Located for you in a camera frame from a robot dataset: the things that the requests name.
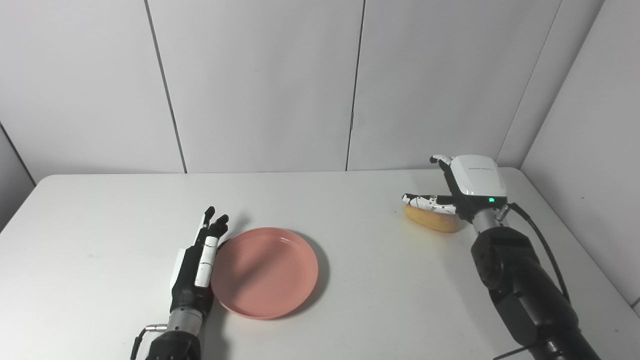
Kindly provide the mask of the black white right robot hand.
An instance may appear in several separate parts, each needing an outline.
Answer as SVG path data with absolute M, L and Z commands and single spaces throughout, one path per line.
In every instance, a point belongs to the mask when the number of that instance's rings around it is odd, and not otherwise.
M 469 223 L 484 210 L 497 211 L 507 205 L 506 183 L 492 158 L 436 154 L 429 161 L 443 171 L 450 194 L 405 193 L 405 205 L 435 214 L 457 215 Z

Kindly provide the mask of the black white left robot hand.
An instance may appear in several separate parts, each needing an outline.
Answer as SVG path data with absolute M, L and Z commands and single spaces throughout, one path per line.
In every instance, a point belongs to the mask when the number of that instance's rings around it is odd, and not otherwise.
M 213 221 L 216 209 L 208 207 L 203 213 L 194 244 L 186 248 L 177 278 L 171 288 L 170 312 L 195 310 L 206 317 L 213 304 L 211 289 L 215 257 L 220 240 L 229 230 L 229 215 L 223 214 Z

